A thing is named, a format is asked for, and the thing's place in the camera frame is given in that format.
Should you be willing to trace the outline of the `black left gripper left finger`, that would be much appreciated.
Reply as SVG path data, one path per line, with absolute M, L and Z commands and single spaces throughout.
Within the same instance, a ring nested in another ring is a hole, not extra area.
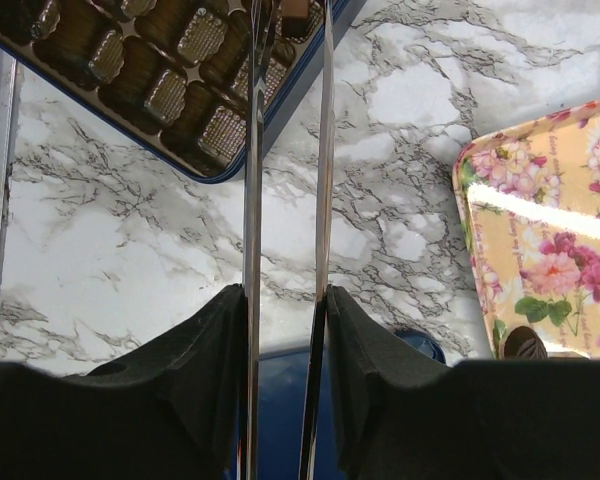
M 85 375 L 0 362 L 0 479 L 220 479 L 234 448 L 244 293 Z

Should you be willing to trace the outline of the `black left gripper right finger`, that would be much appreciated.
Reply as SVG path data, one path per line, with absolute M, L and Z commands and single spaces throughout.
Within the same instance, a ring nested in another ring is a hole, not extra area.
M 600 360 L 446 366 L 327 291 L 339 468 L 350 479 L 600 479 Z

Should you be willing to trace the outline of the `brown rectangular chocolate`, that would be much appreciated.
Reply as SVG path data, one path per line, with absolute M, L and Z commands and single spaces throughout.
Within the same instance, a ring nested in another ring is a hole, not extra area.
M 310 0 L 281 1 L 281 33 L 285 37 L 304 37 L 310 24 Z

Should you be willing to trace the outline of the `dark leaf oval chocolate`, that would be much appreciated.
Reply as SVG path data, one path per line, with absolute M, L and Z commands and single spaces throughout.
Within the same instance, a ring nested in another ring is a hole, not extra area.
M 501 347 L 504 359 L 548 359 L 548 353 L 538 334 L 528 326 L 513 328 L 504 338 Z

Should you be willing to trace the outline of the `blue chocolate box with insert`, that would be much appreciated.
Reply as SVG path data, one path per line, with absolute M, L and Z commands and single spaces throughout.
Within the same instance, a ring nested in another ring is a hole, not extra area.
M 245 162 L 247 1 L 0 1 L 0 48 L 205 184 Z

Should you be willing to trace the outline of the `blue box lid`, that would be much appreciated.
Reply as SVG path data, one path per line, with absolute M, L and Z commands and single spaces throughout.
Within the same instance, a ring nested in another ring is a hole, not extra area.
M 295 479 L 298 475 L 309 348 L 275 351 L 260 364 L 258 477 Z M 315 459 L 317 479 L 345 479 L 338 467 L 329 363 L 321 375 Z

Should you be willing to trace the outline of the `floral serving tray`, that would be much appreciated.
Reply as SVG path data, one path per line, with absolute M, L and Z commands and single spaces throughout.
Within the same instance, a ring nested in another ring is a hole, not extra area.
M 452 180 L 494 356 L 600 359 L 600 100 L 473 140 Z

